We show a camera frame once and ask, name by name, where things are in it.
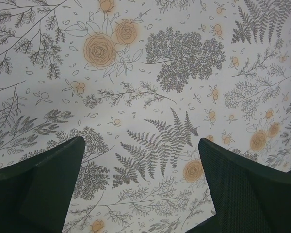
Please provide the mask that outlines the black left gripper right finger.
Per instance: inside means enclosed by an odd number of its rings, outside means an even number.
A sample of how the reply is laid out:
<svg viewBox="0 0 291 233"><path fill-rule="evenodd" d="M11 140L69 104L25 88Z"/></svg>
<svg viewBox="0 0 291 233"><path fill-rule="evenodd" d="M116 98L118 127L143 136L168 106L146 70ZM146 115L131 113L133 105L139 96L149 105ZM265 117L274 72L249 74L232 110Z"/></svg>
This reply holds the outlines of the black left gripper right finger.
<svg viewBox="0 0 291 233"><path fill-rule="evenodd" d="M192 233L291 233L291 170L282 172L205 139L198 150L216 214Z"/></svg>

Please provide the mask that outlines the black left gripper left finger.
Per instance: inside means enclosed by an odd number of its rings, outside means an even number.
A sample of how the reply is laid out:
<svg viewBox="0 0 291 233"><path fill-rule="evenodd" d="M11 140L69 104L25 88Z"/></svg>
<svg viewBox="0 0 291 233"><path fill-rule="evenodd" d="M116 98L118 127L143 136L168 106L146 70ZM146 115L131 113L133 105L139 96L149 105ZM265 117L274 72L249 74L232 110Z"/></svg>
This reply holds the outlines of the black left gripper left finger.
<svg viewBox="0 0 291 233"><path fill-rule="evenodd" d="M0 233L60 233L84 150L78 136L0 169Z"/></svg>

